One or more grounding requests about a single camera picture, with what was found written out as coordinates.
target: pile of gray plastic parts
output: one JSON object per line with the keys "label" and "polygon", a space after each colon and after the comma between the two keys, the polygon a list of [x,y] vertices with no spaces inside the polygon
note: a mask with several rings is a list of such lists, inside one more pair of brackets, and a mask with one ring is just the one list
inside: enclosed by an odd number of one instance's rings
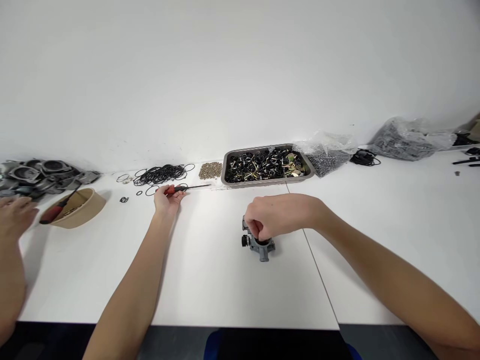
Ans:
{"label": "pile of gray plastic parts", "polygon": [[7,160],[0,163],[0,198],[15,195],[38,200],[44,194],[61,194],[96,181],[98,171],[82,171],[61,160]]}

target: screwdriver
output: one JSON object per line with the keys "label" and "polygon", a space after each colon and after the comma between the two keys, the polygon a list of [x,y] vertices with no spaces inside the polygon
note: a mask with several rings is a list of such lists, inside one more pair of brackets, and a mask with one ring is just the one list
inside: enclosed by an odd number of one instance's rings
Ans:
{"label": "screwdriver", "polygon": [[165,190],[164,194],[165,194],[165,195],[175,194],[177,191],[185,191],[185,190],[187,190],[187,189],[201,188],[201,187],[204,187],[204,186],[210,186],[210,184],[207,184],[207,185],[198,185],[198,186],[176,186],[176,187],[170,186],[167,190]]}
{"label": "screwdriver", "polygon": [[62,212],[65,205],[67,205],[72,195],[75,194],[79,189],[79,187],[81,186],[82,184],[78,185],[78,187],[75,190],[73,190],[73,192],[70,195],[68,195],[68,197],[65,200],[60,201],[57,206],[52,207],[49,211],[44,213],[40,218],[40,224],[43,224],[43,225],[50,224],[53,220],[55,220],[55,218]]}

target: white wall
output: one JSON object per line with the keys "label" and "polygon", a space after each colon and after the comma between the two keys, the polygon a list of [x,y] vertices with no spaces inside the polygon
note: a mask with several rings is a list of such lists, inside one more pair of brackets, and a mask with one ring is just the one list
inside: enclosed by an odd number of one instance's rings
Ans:
{"label": "white wall", "polygon": [[1,0],[0,159],[101,171],[480,111],[476,0]]}

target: small metal ring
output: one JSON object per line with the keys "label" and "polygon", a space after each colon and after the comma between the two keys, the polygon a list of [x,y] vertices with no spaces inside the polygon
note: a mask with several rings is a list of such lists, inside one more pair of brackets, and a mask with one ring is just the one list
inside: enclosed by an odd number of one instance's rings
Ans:
{"label": "small metal ring", "polygon": [[[126,178],[122,179],[122,180],[119,180],[122,176],[125,176],[126,175]],[[121,183],[122,181],[125,181],[129,178],[130,175],[128,174],[123,174],[123,175],[120,175],[119,177],[116,178],[116,182],[117,183]]]}
{"label": "small metal ring", "polygon": [[155,195],[155,193],[157,192],[157,190],[155,190],[155,192],[154,192],[153,194],[150,194],[150,195],[147,194],[147,192],[148,192],[151,188],[153,188],[153,187],[157,187],[157,188],[160,189],[160,186],[158,186],[158,185],[152,185],[152,186],[150,186],[147,190],[145,190],[145,195],[146,195],[146,196]]}

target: red screwdriver handle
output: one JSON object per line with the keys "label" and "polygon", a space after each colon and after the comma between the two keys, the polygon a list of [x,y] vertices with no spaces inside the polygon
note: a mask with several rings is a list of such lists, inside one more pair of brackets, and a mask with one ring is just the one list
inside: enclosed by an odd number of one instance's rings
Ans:
{"label": "red screwdriver handle", "polygon": [[63,206],[52,207],[51,210],[44,213],[40,219],[40,224],[50,224],[62,212]]}
{"label": "red screwdriver handle", "polygon": [[175,194],[175,192],[178,191],[175,189],[173,185],[170,185],[170,187],[163,192],[164,195],[169,195],[169,194]]}

